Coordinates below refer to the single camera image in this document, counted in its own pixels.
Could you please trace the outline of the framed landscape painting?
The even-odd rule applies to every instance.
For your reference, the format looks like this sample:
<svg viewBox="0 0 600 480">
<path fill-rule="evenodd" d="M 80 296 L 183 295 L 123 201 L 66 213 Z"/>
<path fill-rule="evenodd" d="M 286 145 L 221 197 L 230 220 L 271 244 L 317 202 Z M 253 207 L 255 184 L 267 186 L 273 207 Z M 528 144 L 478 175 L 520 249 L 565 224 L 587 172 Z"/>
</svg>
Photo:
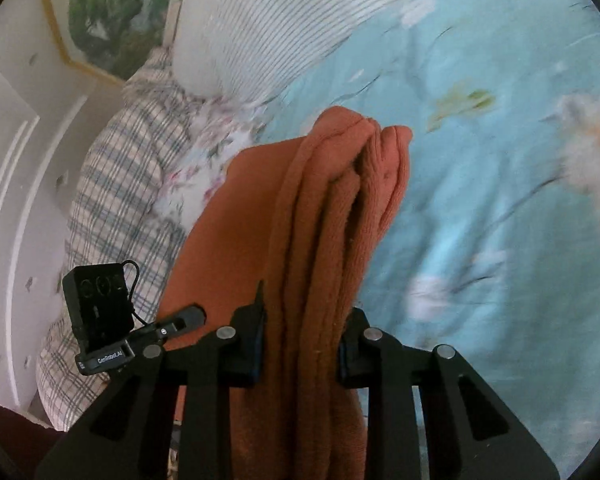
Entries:
<svg viewBox="0 0 600 480">
<path fill-rule="evenodd" d="M 173 41 L 181 0 L 42 0 L 61 58 L 123 82 Z"/>
</svg>

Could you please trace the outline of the plaid checked blanket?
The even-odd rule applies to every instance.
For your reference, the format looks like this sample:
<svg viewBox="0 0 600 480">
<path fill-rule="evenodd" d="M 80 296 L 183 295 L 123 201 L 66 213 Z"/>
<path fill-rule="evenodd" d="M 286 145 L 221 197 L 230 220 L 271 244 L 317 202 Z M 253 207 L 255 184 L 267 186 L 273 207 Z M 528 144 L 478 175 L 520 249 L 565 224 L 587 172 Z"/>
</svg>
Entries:
<svg viewBox="0 0 600 480">
<path fill-rule="evenodd" d="M 134 260 L 140 275 L 136 311 L 158 313 L 163 290 L 186 235 L 152 206 L 166 171 L 190 141 L 199 108 L 176 84 L 169 50 L 156 48 L 126 81 L 123 105 L 85 157 L 68 219 L 64 267 Z"/>
</svg>

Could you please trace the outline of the rust orange knit sweater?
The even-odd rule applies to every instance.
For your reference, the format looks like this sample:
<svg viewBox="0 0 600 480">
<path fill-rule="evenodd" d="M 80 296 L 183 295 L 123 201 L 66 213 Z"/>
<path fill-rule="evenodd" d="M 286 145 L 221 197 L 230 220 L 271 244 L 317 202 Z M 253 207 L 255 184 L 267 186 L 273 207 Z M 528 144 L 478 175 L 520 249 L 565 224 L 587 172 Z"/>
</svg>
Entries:
<svg viewBox="0 0 600 480">
<path fill-rule="evenodd" d="M 409 142 L 405 126 L 329 108 L 307 136 L 239 153 L 181 247 L 160 316 L 199 304 L 214 330 L 264 298 L 263 378 L 230 396 L 237 478 L 363 477 L 365 422 L 337 349 L 403 200 Z"/>
</svg>

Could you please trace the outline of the pink floral pillowcase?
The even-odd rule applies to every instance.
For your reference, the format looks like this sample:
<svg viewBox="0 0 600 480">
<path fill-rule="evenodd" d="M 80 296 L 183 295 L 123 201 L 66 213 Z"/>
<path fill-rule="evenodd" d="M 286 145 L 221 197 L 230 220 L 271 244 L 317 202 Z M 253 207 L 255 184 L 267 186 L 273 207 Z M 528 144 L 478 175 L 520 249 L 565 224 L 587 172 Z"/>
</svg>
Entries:
<svg viewBox="0 0 600 480">
<path fill-rule="evenodd" d="M 224 183 L 230 162 L 251 148 L 266 123 L 264 105 L 204 102 L 191 118 L 189 141 L 163 177 L 152 214 L 190 232 Z"/>
</svg>

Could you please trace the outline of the white striped pillow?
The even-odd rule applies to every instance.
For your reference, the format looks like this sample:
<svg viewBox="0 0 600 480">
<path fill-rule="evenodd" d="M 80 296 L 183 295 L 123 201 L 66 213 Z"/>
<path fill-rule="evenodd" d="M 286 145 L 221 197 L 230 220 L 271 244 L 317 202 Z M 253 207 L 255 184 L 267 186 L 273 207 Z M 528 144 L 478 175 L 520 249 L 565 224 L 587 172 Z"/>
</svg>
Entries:
<svg viewBox="0 0 600 480">
<path fill-rule="evenodd" d="M 271 102 L 373 14 L 402 0 L 183 0 L 173 72 L 197 98 Z"/>
</svg>

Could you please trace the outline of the light blue floral duvet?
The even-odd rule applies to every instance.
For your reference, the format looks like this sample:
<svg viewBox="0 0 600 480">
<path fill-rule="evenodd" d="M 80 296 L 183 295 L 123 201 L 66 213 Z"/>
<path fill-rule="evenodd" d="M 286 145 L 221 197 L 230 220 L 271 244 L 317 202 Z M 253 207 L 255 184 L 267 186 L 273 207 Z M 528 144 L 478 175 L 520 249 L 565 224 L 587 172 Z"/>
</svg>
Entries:
<svg viewBox="0 0 600 480">
<path fill-rule="evenodd" d="M 600 14 L 591 0 L 404 0 L 277 96 L 263 140 L 341 105 L 411 129 L 358 293 L 455 347 L 568 477 L 600 438 Z"/>
</svg>

